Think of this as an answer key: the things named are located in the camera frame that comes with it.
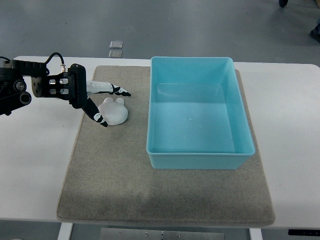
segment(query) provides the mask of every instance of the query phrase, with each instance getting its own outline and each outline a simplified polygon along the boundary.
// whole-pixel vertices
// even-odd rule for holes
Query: blue plastic bin
[[[146,151],[155,169],[237,169],[255,153],[229,57],[153,57]]]

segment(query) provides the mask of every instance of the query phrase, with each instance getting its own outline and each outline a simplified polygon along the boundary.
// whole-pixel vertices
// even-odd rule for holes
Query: concrete floor
[[[319,18],[315,0],[289,0],[285,8],[278,0],[2,0],[0,55],[107,58],[110,42],[121,40],[127,59],[231,57],[320,67],[320,43],[309,37]]]

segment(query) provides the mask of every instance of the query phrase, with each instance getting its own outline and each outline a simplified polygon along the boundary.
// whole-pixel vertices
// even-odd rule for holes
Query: robotic arm
[[[54,55],[58,55],[61,59],[61,73],[49,75],[47,64]],[[131,96],[123,88],[109,82],[86,82],[86,69],[79,64],[72,64],[66,71],[64,60],[57,52],[51,54],[46,62],[0,58],[5,59],[3,67],[0,67],[0,115],[8,116],[13,110],[30,104],[32,97],[26,91],[27,85],[23,76],[31,77],[31,87],[35,97],[67,100],[75,109],[83,109],[92,120],[104,127],[108,126],[107,122],[88,96],[98,93]]]

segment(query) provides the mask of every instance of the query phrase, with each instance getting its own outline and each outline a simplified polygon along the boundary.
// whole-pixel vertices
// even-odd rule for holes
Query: white table
[[[20,56],[44,62],[47,57]],[[150,60],[64,57],[70,67],[150,66]],[[271,228],[320,226],[320,68],[311,64],[235,62],[275,211]],[[48,64],[60,72],[60,59]],[[25,77],[31,93],[31,80]],[[56,208],[83,112],[67,101],[32,96],[1,115],[0,219],[57,221]]]

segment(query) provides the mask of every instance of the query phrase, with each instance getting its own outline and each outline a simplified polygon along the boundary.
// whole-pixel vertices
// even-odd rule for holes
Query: white plush toy
[[[125,107],[125,101],[119,97],[114,101],[107,97],[101,105],[98,106],[99,112],[108,125],[122,124],[128,118],[128,109]]]

